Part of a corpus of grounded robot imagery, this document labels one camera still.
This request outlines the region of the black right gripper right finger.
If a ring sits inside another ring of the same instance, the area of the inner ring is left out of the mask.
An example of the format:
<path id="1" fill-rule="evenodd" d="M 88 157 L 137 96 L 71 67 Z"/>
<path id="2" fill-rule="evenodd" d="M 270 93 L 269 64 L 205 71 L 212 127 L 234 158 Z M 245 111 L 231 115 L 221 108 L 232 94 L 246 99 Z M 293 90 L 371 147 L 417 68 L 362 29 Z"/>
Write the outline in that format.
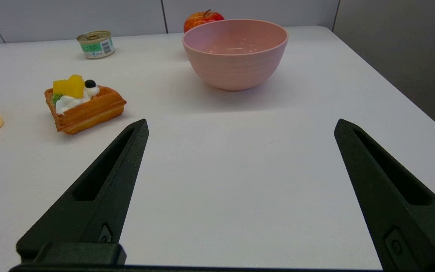
<path id="1" fill-rule="evenodd" d="M 435 272 L 435 193 L 356 124 L 334 136 L 382 269 Z"/>

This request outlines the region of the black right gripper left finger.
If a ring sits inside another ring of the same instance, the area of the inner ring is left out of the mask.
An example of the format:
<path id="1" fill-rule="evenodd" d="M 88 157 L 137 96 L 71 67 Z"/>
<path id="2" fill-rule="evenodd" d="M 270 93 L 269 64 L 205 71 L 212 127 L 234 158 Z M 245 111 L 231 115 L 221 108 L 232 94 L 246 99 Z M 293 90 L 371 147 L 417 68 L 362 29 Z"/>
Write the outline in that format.
<path id="1" fill-rule="evenodd" d="M 149 137 L 127 126 L 17 242 L 22 264 L 123 265 L 119 244 Z"/>

